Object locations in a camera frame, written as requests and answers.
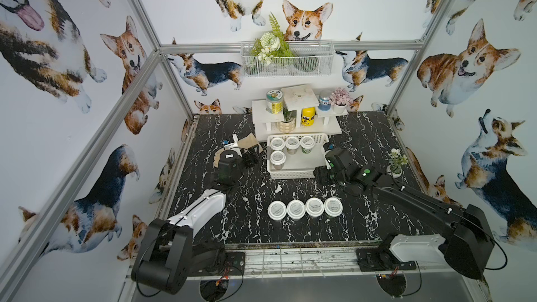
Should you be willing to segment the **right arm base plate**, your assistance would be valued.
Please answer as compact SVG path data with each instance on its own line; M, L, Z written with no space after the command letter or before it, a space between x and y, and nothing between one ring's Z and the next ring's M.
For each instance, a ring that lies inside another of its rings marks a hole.
M414 271L418 269L415 261L403 262L397 259L389 249L358 248L356 249L357 263L362 272L380 271Z

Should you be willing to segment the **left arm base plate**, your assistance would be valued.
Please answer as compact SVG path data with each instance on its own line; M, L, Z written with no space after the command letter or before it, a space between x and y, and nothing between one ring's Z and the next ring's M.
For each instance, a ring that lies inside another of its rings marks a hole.
M239 275L245 271L246 253L225 252L204 253L192 260L190 277L221 277Z

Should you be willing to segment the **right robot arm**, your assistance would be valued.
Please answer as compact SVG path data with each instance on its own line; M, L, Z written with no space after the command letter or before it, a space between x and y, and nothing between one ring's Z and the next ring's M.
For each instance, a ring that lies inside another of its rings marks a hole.
M378 247L400 262L445 263L466 278L481 280L498 245L484 212L474 206L458 207L421 191L400 185L389 174L373 166L361 166L345 149L328 143L323 146L324 166L314 170L321 185L338 185L354 195L365 195L401 208L429 226L424 236L393 234Z

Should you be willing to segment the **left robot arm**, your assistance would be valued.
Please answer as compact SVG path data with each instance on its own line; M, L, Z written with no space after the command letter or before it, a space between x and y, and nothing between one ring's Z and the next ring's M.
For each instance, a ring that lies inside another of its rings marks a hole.
M216 240L195 244L194 237L223 211L243 172L260 162L262 150L225 148L210 187L184 211L166 220L155 219L140 244L131 270L138 293L150 298L160 292L177 294L192 274L227 275L231 265L225 246Z

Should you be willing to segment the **yogurt cup back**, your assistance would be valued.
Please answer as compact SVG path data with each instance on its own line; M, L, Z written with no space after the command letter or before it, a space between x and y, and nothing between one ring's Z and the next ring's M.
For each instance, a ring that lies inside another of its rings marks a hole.
M304 154L309 154L315 147L316 140L312 136L302 136L300 139L301 150Z
M274 151L283 151L285 149L285 139L273 137L269 142L270 148Z
M286 162L286 155L283 151L275 150L271 153L270 162L275 170L281 170Z
M289 136L285 139L285 147L288 155L294 155L301 147L300 139L295 136Z

